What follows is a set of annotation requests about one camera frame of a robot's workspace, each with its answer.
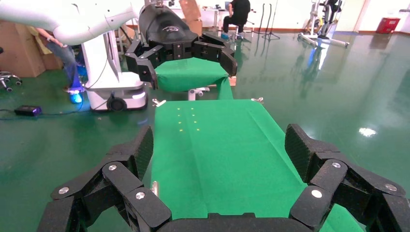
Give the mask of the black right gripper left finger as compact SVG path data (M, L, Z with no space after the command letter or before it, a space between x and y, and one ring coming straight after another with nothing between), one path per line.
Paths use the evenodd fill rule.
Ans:
M153 131L110 148L95 167L56 187L39 222L40 232L85 232L102 212L115 208L134 232L155 232L171 221L171 210L143 178L153 155Z

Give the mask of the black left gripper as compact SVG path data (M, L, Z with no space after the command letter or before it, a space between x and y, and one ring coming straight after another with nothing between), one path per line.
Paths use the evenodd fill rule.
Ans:
M229 76L237 74L238 63L230 44L215 35L192 32L189 26L167 6L144 6L139 15L139 28L148 46L133 40L126 51L128 70L140 81L158 89L155 69L165 61L199 58L218 63Z

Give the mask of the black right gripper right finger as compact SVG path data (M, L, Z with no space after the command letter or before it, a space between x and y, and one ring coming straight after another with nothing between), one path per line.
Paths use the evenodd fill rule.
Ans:
M289 218L317 232L340 205L368 232L409 231L410 201L399 184L353 164L336 146L309 137L297 124L287 126L285 151L307 185Z

